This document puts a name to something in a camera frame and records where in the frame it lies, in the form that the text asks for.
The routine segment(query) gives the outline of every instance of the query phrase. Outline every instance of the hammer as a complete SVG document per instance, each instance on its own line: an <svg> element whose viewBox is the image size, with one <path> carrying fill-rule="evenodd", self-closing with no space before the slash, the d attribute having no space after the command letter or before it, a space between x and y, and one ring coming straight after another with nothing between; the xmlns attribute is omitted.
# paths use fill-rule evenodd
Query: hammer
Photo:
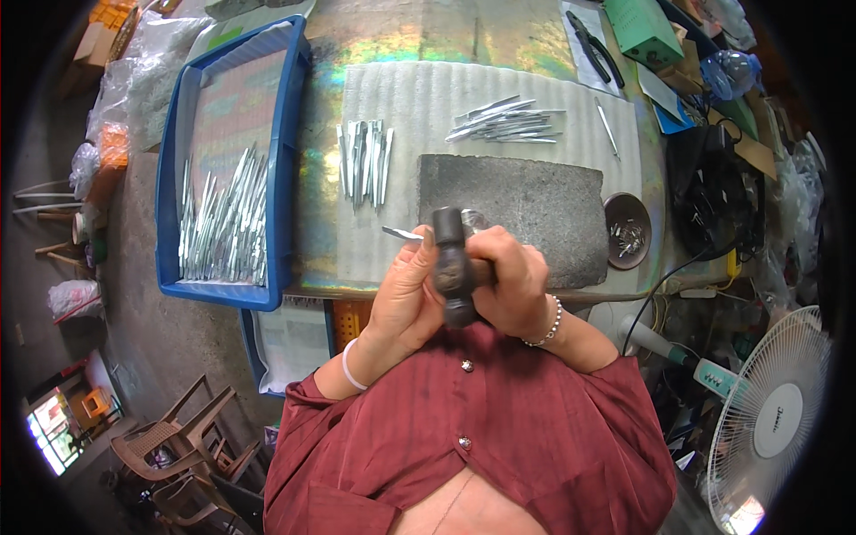
<svg viewBox="0 0 856 535"><path fill-rule="evenodd" d="M464 248L464 227L457 208L434 210L434 240L439 247L434 267L434 287L446 298L443 320L448 327L461 329L476 320L473 290L496 284L493 262L471 259Z"/></svg>

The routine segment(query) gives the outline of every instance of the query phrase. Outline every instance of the woman's right hand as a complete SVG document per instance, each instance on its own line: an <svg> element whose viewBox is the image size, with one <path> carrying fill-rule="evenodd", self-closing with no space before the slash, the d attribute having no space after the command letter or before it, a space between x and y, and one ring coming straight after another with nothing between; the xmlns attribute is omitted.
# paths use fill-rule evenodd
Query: woman's right hand
<svg viewBox="0 0 856 535"><path fill-rule="evenodd" d="M497 284L476 288L473 302L481 316L497 330L538 342L556 317L556 301L545 293L547 263L531 245L521 245L503 227L491 227L467 240L467 253L492 260Z"/></svg>

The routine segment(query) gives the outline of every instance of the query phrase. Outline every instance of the green machine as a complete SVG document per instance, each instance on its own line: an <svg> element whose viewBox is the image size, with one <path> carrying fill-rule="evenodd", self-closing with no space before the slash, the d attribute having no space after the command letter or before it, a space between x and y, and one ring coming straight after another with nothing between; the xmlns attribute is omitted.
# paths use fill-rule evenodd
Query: green machine
<svg viewBox="0 0 856 535"><path fill-rule="evenodd" d="M683 59L684 51L657 0L605 0L603 9L625 56L653 71Z"/></svg>

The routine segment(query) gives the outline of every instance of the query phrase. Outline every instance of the pliers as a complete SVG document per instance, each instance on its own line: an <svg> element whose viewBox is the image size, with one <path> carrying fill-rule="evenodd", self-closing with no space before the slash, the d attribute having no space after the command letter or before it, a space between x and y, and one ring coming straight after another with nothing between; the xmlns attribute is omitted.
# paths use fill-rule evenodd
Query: pliers
<svg viewBox="0 0 856 535"><path fill-rule="evenodd" d="M603 68L603 65L600 63L598 59L598 55L603 58L607 65L609 65L609 70L612 71L612 75L615 77L615 83L618 85L619 89L624 87L624 79L621 77L621 73L618 72L618 67L615 65L615 60L612 59L612 56L609 52L606 51L606 47L603 46L603 43L600 42L600 39L588 33L586 27L583 26L583 23L580 19L578 19L573 13L570 11L565 11L565 16L568 18L568 22L571 23L571 26L574 27L574 31L577 34L577 39L580 40L580 44L583 47L583 51L586 53L586 56L589 58L591 65L600 74L601 80L603 80L604 84L609 84L612 79L609 77L609 73L606 72L606 69Z"/></svg>

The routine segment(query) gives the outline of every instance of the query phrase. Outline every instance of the white bangle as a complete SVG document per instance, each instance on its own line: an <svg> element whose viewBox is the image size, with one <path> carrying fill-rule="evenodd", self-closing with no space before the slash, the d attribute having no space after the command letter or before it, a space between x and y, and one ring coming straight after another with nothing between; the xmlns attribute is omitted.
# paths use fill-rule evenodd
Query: white bangle
<svg viewBox="0 0 856 535"><path fill-rule="evenodd" d="M357 339L354 338L352 341L348 342L348 345L345 346L345 350L342 351L342 369L345 371L345 377L348 378L348 381L350 381L353 386L357 387L360 390L365 390L369 387L365 386L364 384L357 383L357 380L354 379L354 377L351 375L351 372L348 371L348 351L350 351L351 346L353 346L356 341Z"/></svg>

